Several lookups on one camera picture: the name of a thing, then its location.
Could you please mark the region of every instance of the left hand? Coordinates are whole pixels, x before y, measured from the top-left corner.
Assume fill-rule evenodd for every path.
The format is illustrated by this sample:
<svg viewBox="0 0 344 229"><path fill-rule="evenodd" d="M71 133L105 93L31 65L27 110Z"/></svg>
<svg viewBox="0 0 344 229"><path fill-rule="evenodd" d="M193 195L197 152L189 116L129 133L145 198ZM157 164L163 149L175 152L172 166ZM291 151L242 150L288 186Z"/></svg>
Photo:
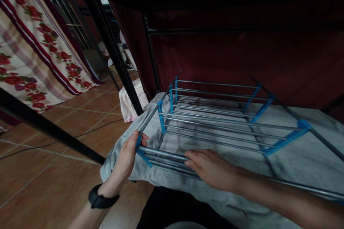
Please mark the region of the left hand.
<svg viewBox="0 0 344 229"><path fill-rule="evenodd" d="M122 185L129 178L133 171L136 154L135 146L138 137L139 132L138 130L135 130L133 134L125 141L117 158L114 170L112 171L110 177L98 189L98 194L101 194L106 198L110 198L119 193ZM143 133L141 144L147 147L148 139L149 137Z"/></svg>

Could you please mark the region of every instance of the window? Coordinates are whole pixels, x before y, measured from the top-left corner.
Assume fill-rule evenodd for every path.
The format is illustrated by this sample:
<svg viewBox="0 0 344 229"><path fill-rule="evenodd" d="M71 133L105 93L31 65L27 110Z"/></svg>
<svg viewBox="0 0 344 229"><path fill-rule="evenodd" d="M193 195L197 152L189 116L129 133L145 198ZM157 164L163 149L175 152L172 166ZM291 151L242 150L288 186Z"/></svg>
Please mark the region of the window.
<svg viewBox="0 0 344 229"><path fill-rule="evenodd" d="M85 30L83 29L79 18L74 12L68 0L51 0L55 5L58 12L62 15L63 19L67 23L67 26L78 41L81 49L93 49L92 44L90 43Z"/></svg>

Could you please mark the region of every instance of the dark red curtain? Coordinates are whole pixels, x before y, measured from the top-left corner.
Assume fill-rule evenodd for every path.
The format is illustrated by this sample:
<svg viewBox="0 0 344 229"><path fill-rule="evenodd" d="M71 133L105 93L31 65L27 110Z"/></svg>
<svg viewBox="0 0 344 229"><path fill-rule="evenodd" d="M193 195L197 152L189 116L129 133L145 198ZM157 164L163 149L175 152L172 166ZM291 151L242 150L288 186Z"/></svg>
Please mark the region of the dark red curtain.
<svg viewBox="0 0 344 229"><path fill-rule="evenodd" d="M140 12L113 5L142 81L152 98L153 71ZM149 13L150 28L343 23L341 1L282 3L222 10ZM344 34L277 31L152 36L159 80L165 90L180 79L254 85L251 74L288 106L322 109L344 93ZM181 87L228 93L252 90L209 85Z"/></svg>

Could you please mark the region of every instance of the blue plastic connector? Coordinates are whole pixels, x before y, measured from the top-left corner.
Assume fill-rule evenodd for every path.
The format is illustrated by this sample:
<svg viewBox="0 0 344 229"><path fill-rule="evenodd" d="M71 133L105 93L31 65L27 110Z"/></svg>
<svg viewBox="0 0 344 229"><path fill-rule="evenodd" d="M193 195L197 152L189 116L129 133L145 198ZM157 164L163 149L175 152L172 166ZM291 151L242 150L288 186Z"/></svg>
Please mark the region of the blue plastic connector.
<svg viewBox="0 0 344 229"><path fill-rule="evenodd" d="M158 112L159 113L162 113L162 100L160 100L159 102L158 102ZM166 132L166 129L165 129L165 122L164 122L164 117L160 114L159 115L159 119L160 119L160 124L161 124L161 131L162 131L162 134L165 134L165 132Z"/></svg>
<svg viewBox="0 0 344 229"><path fill-rule="evenodd" d="M259 119L259 117L264 113L264 111L272 104L275 96L273 94L269 93L268 97L269 97L269 100L267 102L265 102L264 105L261 106L261 108L256 113L255 117L250 121L251 123L256 122Z"/></svg>
<svg viewBox="0 0 344 229"><path fill-rule="evenodd" d="M279 140L277 141L274 146L267 149L261 148L262 151L264 151L264 156L269 156L273 153L275 153L277 150L280 150L284 146L288 145L290 142L296 140L297 138L301 137L305 133L307 133L312 126L306 121L306 120L299 120L297 121L297 127L303 129L302 131L292 131L289 133L286 138L287 140Z"/></svg>
<svg viewBox="0 0 344 229"><path fill-rule="evenodd" d="M169 103L170 103L170 113L173 113L173 92L172 92L172 84L169 86Z"/></svg>
<svg viewBox="0 0 344 229"><path fill-rule="evenodd" d="M137 138L136 145L135 145L136 153L146 162L146 164L149 167L152 167L152 163L149 161L149 158L144 156L144 151L139 150L139 146L141 145L141 140L142 140L142 135L140 134L139 137Z"/></svg>
<svg viewBox="0 0 344 229"><path fill-rule="evenodd" d="M176 76L176 80L175 80L175 89L176 89L175 104L178 103L178 91L177 91L177 88L178 88L178 76Z"/></svg>
<svg viewBox="0 0 344 229"><path fill-rule="evenodd" d="M257 83L257 88L254 90L252 97L255 97L258 94L258 91L261 89L261 84ZM250 103L252 102L252 98L250 98L247 103L245 104L244 108L243 108L243 112L246 112L248 106L250 105Z"/></svg>

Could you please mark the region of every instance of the tiled floor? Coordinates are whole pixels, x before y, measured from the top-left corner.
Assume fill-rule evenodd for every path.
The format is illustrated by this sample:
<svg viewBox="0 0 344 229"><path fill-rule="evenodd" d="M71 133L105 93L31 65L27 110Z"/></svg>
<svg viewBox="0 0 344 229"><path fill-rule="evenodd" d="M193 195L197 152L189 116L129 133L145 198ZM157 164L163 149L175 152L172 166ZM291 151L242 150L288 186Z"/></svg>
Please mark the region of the tiled floor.
<svg viewBox="0 0 344 229"><path fill-rule="evenodd" d="M138 79L136 72L130 74L133 81ZM74 136L122 119L116 87L110 78L103 81L105 84L55 106L43 116ZM120 120L79 140L106 156L129 126ZM0 158L54 141L20 124L0 135ZM61 143L0 160L1 228L65 228L86 203L89 190L100 182L99 169ZM148 182L128 181L101 228L135 228L153 188Z"/></svg>

